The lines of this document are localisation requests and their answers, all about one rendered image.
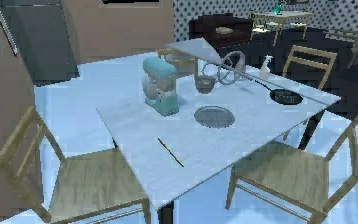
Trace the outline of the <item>light wooden chair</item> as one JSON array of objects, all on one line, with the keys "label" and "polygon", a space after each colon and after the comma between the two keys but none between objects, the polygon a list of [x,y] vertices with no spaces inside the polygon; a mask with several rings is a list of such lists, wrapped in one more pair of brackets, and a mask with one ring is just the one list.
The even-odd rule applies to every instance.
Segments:
[{"label": "light wooden chair", "polygon": [[[48,207],[25,185],[44,139],[60,162]],[[33,106],[1,149],[0,170],[45,224],[73,224],[87,218],[94,219],[89,224],[103,224],[139,212],[146,224],[152,224],[149,199],[119,149],[66,157]]]},{"label": "light wooden chair", "polygon": [[[318,61],[311,60],[311,59],[297,57],[296,56],[297,53],[303,53],[308,56],[326,58],[328,60],[328,62],[323,63],[323,62],[318,62]],[[324,71],[324,75],[322,76],[322,79],[319,82],[317,88],[319,90],[322,90],[331,74],[331,71],[332,71],[332,68],[335,63],[336,58],[337,58],[337,54],[334,52],[309,48],[309,47],[305,47],[305,46],[293,45],[291,48],[291,51],[287,57],[287,60],[285,62],[285,65],[284,65],[284,68],[282,71],[282,76],[283,77],[287,76],[287,71],[288,71],[288,68],[291,63],[297,63],[300,65],[305,65],[305,66],[309,66],[312,68],[321,69]]]},{"label": "light wooden chair", "polygon": [[[329,162],[344,142],[349,143],[352,174],[330,194]],[[233,164],[225,207],[239,188],[307,224],[321,224],[357,183],[358,114],[324,157],[271,141]]]}]

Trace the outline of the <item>light blue stand mixer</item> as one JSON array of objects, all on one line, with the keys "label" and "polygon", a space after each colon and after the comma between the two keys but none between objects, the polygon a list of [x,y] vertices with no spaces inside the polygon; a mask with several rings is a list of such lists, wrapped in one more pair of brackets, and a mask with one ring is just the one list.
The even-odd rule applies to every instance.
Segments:
[{"label": "light blue stand mixer", "polygon": [[146,73],[142,81],[145,103],[162,116],[178,113],[176,68],[158,57],[148,57],[143,61],[142,67]]}]

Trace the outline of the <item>white marble dining table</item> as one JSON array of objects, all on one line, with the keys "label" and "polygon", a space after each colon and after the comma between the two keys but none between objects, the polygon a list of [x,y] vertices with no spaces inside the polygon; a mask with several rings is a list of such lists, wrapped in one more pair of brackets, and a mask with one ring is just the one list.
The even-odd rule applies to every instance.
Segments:
[{"label": "white marble dining table", "polygon": [[[197,93],[193,78],[180,79],[179,112],[162,116],[145,103],[142,65],[148,57],[138,54],[114,60],[114,71],[107,78],[114,91],[97,111],[155,209],[339,100],[336,95],[281,76],[262,80],[259,69],[249,66],[244,77],[231,85],[218,84],[208,94]],[[271,89],[296,92],[303,101],[278,104],[255,80]],[[204,106],[228,109],[235,122],[227,128],[202,126],[194,113]],[[184,167],[162,147],[158,137]]]}]

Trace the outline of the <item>grey round plate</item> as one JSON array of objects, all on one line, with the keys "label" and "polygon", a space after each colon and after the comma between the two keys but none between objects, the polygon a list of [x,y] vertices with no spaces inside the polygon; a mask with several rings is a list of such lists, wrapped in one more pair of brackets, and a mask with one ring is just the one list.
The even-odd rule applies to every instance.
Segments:
[{"label": "grey round plate", "polygon": [[235,116],[228,109],[219,106],[200,107],[194,113],[195,120],[208,128],[227,128],[235,122]]}]

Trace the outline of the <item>thin brown stick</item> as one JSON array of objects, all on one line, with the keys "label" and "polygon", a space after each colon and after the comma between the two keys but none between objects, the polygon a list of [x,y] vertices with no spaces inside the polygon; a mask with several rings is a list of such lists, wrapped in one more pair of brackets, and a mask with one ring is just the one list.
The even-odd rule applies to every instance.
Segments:
[{"label": "thin brown stick", "polygon": [[174,155],[174,153],[166,146],[166,144],[161,140],[161,138],[157,138],[159,143],[162,145],[162,147],[165,148],[165,150],[171,155],[171,157],[181,166],[184,167],[184,165],[181,163],[181,161]]}]

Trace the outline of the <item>dark brown sofa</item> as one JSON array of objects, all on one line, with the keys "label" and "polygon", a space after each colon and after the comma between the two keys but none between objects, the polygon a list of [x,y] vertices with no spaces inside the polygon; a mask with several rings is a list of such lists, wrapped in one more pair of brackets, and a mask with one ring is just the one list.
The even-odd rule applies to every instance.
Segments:
[{"label": "dark brown sofa", "polygon": [[250,40],[253,20],[232,13],[202,15],[188,22],[190,39],[204,38],[214,48],[246,43]]}]

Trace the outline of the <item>white spray bottle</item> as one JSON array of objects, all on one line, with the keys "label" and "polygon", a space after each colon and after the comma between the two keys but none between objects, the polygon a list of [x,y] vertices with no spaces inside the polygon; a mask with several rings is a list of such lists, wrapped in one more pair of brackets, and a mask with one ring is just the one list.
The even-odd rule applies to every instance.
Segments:
[{"label": "white spray bottle", "polygon": [[265,60],[262,64],[262,67],[259,72],[259,78],[262,80],[267,80],[270,76],[270,68],[268,67],[268,64],[271,62],[272,56],[266,55]]}]

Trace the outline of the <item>black frying pan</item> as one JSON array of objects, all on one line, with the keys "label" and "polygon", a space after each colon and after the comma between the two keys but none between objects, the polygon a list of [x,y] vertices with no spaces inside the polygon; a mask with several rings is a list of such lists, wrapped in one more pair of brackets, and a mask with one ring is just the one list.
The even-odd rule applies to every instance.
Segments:
[{"label": "black frying pan", "polygon": [[263,86],[269,91],[269,97],[272,101],[281,105],[297,105],[303,101],[303,97],[287,89],[271,89],[267,85],[255,80],[255,83]]}]

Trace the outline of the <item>pale wooden side table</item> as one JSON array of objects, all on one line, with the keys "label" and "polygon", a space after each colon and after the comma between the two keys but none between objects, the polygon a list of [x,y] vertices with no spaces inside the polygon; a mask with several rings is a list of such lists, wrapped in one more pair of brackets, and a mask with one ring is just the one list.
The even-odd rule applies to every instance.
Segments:
[{"label": "pale wooden side table", "polygon": [[257,22],[259,19],[270,19],[272,22],[275,22],[275,36],[273,40],[273,45],[276,45],[278,36],[281,34],[281,30],[289,19],[297,18],[297,19],[305,19],[306,22],[304,24],[303,34],[306,34],[307,27],[311,21],[312,14],[310,12],[303,11],[282,11],[281,13],[274,14],[273,12],[264,12],[264,13],[254,13],[253,14],[253,23],[254,26],[252,28],[251,35],[256,33],[266,33],[268,29],[266,29],[262,25],[258,25]]}]

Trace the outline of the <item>dark grey fridge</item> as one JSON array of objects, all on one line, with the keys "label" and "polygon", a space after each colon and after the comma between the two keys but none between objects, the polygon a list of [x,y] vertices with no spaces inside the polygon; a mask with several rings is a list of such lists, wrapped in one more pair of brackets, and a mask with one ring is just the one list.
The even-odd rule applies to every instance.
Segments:
[{"label": "dark grey fridge", "polygon": [[34,85],[79,76],[61,0],[0,0],[0,12]]}]

